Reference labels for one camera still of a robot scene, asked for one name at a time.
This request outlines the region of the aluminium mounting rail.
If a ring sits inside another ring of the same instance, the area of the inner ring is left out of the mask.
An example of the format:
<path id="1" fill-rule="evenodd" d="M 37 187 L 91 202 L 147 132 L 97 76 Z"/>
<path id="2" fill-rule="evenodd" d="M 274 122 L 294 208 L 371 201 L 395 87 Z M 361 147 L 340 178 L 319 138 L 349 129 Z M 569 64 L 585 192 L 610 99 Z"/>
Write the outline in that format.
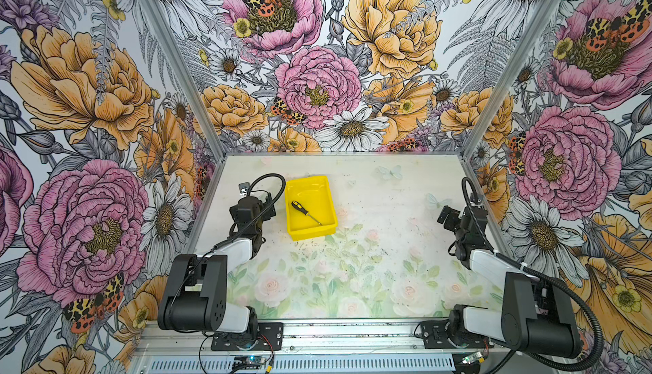
<path id="1" fill-rule="evenodd" d="M 283 320 L 281 349 L 275 355 L 375 355 L 425 353 L 416 338 L 420 318 Z M 163 331 L 146 326 L 137 357 L 220 355 L 201 333 Z"/>

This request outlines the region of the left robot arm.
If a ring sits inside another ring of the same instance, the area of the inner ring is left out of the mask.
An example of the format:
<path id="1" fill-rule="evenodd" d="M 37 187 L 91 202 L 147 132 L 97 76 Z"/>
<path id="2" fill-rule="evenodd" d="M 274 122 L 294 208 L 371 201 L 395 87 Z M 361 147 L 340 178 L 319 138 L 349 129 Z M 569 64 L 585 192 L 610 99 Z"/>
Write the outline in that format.
<path id="1" fill-rule="evenodd" d="M 253 260 L 266 239 L 262 224 L 276 215 L 281 194 L 260 199 L 250 188 L 229 209 L 233 224 L 226 239 L 203 255 L 178 255 L 171 265 L 157 315 L 161 330 L 234 335 L 257 339 L 256 311 L 228 301 L 229 274 Z"/>

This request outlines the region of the green circuit board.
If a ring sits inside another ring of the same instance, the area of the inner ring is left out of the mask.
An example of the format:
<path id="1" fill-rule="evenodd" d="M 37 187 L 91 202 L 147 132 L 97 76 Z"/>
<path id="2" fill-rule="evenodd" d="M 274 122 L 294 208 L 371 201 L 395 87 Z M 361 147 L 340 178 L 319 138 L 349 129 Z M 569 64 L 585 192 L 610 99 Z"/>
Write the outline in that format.
<path id="1" fill-rule="evenodd" d="M 484 362 L 485 357 L 484 354 L 480 351 L 477 351 L 475 353 L 465 355 L 465 357 L 460 360 L 460 363 L 462 365 L 473 365 L 473 364 L 481 364 Z"/>
<path id="2" fill-rule="evenodd" d="M 240 370 L 259 370 L 267 364 L 268 359 L 261 355 L 245 355 L 234 357 L 234 363 L 231 366 L 231 372 Z"/>

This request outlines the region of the yellow plastic bin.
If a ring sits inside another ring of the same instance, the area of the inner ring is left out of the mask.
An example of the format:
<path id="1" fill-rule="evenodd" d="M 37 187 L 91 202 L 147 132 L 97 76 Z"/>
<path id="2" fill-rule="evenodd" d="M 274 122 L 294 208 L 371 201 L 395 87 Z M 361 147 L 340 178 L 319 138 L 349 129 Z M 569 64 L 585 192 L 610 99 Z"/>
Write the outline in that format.
<path id="1" fill-rule="evenodd" d="M 296 200 L 305 206 L 319 221 L 295 214 L 290 203 Z M 285 187 L 287 232 L 295 242 L 331 236 L 336 233 L 338 219 L 334 209 L 329 179 L 325 175 L 290 180 Z"/>

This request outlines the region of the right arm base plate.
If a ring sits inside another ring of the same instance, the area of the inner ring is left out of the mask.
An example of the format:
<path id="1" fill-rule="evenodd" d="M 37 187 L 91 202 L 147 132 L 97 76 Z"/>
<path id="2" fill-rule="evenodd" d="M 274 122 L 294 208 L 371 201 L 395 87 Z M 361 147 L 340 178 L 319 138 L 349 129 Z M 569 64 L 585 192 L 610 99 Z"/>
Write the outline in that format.
<path id="1" fill-rule="evenodd" d="M 427 350 L 478 349 L 489 347 L 488 338 L 467 332 L 464 328 L 453 329 L 445 319 L 421 321 L 413 335 L 423 342 Z"/>

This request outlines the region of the right green circuit board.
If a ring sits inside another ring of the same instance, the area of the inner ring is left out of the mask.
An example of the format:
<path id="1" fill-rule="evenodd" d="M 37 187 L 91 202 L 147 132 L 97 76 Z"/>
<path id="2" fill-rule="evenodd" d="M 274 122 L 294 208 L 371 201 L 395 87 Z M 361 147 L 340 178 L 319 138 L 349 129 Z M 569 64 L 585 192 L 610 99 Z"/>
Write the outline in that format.
<path id="1" fill-rule="evenodd" d="M 462 365 L 473 365 L 473 364 L 481 364 L 484 362 L 485 357 L 484 354 L 480 351 L 477 351 L 475 353 L 465 355 L 465 357 L 460 360 L 460 363 Z"/>

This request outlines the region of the black yellow handled screwdriver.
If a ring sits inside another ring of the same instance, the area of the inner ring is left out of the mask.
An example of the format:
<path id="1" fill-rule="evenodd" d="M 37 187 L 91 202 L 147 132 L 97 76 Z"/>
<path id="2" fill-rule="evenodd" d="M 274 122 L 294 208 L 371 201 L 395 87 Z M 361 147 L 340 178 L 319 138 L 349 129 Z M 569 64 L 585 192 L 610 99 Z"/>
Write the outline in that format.
<path id="1" fill-rule="evenodd" d="M 292 201 L 290 203 L 290 207 L 292 208 L 292 211 L 295 214 L 301 214 L 304 217 L 307 217 L 308 219 L 311 219 L 314 221 L 318 226 L 322 226 L 323 223 L 319 221 L 308 209 L 305 208 L 303 204 L 300 202 L 297 202 L 296 200 Z"/>

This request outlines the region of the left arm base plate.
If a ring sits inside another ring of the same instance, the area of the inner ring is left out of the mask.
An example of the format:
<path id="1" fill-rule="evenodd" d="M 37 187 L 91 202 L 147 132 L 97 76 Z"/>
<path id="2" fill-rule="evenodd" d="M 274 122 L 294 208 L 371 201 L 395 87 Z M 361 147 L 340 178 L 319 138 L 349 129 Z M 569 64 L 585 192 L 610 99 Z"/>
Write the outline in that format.
<path id="1" fill-rule="evenodd" d="M 263 322 L 250 325 L 243 333 L 216 333 L 211 351 L 280 351 L 285 325 L 281 322 Z"/>

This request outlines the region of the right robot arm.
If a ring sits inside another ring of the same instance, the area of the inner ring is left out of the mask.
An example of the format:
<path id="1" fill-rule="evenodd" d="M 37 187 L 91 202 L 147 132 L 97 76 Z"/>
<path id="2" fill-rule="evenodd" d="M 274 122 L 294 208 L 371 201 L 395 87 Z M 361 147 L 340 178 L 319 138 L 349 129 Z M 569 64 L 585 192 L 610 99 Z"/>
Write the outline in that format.
<path id="1" fill-rule="evenodd" d="M 578 357 L 582 351 L 572 299 L 549 281 L 514 266 L 483 236 L 487 212 L 444 207 L 437 222 L 455 235 L 454 256 L 467 270 L 503 291 L 498 311 L 459 304 L 450 313 L 447 335 L 455 344 L 492 340 L 534 355 Z"/>

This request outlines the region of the left green circuit board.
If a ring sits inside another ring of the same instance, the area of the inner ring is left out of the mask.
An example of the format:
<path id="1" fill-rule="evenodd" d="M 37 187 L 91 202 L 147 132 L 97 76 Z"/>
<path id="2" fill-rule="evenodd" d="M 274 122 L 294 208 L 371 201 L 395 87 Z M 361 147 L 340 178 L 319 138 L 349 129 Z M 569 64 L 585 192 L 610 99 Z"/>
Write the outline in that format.
<path id="1" fill-rule="evenodd" d="M 231 366 L 231 372 L 240 370 L 259 370 L 267 364 L 268 359 L 261 355 L 245 355 L 234 357 L 234 363 Z"/>

